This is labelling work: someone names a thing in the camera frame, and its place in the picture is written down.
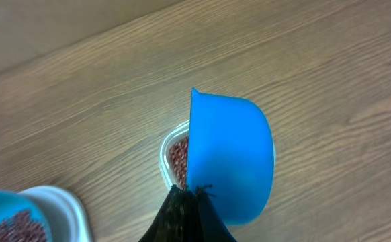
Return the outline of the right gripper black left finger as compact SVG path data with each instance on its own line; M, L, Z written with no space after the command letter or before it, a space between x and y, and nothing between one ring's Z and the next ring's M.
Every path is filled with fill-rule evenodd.
M195 196L172 185L146 233L139 242L193 241Z

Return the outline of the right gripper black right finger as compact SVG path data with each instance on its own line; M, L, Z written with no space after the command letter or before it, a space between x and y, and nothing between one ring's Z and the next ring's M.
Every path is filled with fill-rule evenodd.
M207 188L212 185L197 186L191 205L190 241L193 242L236 242L216 212Z

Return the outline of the blue plastic measuring scoop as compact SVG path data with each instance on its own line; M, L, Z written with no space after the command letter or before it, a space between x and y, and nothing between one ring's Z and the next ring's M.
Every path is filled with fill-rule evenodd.
M267 118L248 99L191 91L187 185L208 186L226 225L256 219L273 184L275 146Z

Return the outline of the white digital kitchen scale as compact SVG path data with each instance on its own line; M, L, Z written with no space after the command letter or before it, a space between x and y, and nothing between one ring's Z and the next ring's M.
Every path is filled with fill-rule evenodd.
M57 186L35 186L19 194L43 212L53 241L94 242L84 206L72 192Z

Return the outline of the red beans in bowl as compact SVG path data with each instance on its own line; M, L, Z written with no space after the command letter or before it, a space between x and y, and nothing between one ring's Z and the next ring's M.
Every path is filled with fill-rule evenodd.
M30 218L29 210L15 213L0 222L0 242L47 242L42 224Z

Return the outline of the teal blue bowl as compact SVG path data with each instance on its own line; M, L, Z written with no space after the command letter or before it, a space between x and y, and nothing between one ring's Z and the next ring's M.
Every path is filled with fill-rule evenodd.
M52 241L50 226L39 206L21 194L0 190L0 224L5 220L8 222L11 217L23 210L29 212L30 220L39 222L42 225L46 240Z

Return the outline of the red adzuki beans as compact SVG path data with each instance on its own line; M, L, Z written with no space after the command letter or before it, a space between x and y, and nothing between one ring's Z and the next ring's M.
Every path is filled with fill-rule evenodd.
M185 189L187 179L187 154L189 137L186 136L174 143L168 154L168 161L173 171L175 181L180 188Z

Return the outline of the clear plastic container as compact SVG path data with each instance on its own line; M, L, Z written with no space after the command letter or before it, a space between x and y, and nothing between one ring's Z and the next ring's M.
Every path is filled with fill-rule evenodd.
M181 123L166 135L161 143L159 149L159 167L168 190L174 184L182 188L181 179L175 172L175 164L171 160L170 151L177 143L189 136L190 128L190 120ZM276 150L273 135L265 117L262 116L254 120L237 118L236 120L225 121L224 128L228 128L229 131L220 131L219 134L229 134L235 138L242 138L243 135L238 134L239 132L249 132L250 138L256 140L258 143L261 143L263 140L267 142L267 152L271 153L272 156L270 159L270 163L272 163L270 171L271 177L269 178L270 188L272 188L276 163Z

